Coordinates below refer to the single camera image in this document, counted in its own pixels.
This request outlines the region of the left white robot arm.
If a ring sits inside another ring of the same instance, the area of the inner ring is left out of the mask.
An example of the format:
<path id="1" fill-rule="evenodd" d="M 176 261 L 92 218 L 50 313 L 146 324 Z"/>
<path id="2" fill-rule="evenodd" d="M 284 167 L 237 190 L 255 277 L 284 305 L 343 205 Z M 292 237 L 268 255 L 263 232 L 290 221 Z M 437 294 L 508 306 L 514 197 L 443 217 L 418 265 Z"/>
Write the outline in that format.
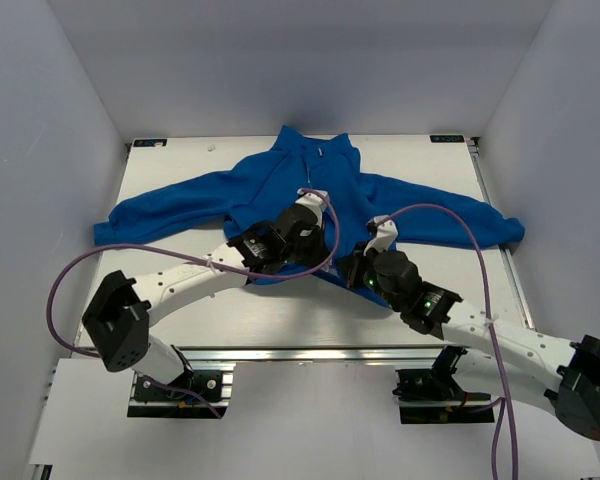
<path id="1" fill-rule="evenodd" d="M 307 193 L 275 221 L 252 225 L 201 261 L 135 278 L 120 270 L 107 274 L 82 318 L 106 370 L 132 369 L 156 380 L 168 398 L 185 396 L 191 374 L 176 348 L 154 337 L 151 328 L 177 310 L 221 291 L 256 279 L 277 278 L 290 266 L 321 264 L 328 256 L 325 209 L 322 198 Z"/>

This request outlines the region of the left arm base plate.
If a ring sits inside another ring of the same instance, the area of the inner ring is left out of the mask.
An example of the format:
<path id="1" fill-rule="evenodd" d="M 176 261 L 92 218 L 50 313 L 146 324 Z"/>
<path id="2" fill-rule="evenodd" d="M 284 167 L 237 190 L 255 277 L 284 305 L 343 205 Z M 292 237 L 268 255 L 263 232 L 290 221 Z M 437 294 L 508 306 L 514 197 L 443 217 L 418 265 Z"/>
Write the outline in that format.
<path id="1" fill-rule="evenodd" d="M 193 378 L 180 386 L 187 393 L 154 385 L 134 374 L 128 418 L 221 419 L 232 395 L 234 364 L 194 363 Z"/>

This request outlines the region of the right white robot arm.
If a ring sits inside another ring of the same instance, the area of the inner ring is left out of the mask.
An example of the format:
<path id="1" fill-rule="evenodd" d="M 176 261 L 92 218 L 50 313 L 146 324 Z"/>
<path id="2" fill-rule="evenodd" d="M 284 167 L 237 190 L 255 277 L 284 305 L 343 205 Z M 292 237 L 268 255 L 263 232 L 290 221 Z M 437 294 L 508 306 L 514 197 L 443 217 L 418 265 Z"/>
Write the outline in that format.
<path id="1" fill-rule="evenodd" d="M 372 291 L 410 329 L 447 342 L 431 369 L 439 396 L 509 392 L 600 441 L 600 339 L 574 341 L 492 322 L 457 293 L 422 280 L 401 251 L 358 245 L 336 265 L 348 287 Z"/>

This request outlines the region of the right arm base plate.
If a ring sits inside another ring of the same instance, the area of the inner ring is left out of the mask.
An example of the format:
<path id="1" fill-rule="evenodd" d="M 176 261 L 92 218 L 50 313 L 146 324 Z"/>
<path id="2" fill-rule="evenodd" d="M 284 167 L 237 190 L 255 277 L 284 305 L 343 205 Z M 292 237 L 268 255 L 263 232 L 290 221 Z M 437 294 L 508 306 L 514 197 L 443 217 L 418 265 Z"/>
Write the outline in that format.
<path id="1" fill-rule="evenodd" d="M 455 384 L 438 385 L 430 369 L 399 369 L 392 394 L 402 425 L 488 424 L 495 421 L 495 399 L 466 392 Z"/>

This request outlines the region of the blue zip jacket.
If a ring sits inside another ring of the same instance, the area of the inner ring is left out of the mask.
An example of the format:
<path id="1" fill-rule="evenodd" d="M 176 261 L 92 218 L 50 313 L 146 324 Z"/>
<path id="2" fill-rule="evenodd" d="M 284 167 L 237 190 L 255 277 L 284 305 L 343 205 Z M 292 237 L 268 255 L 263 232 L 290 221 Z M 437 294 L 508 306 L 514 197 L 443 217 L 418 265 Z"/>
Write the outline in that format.
<path id="1" fill-rule="evenodd" d="M 231 238 L 258 221 L 273 220 L 297 199 L 301 188 L 329 194 L 340 224 L 329 224 L 326 240 L 339 233 L 338 258 L 367 237 L 375 216 L 403 207 L 396 220 L 400 243 L 483 249 L 517 243 L 525 229 L 485 202 L 361 170 L 361 155 L 349 137 L 305 137 L 281 128 L 273 146 L 232 169 L 206 173 L 118 203 L 94 226 L 97 246 L 147 244 L 221 218 Z"/>

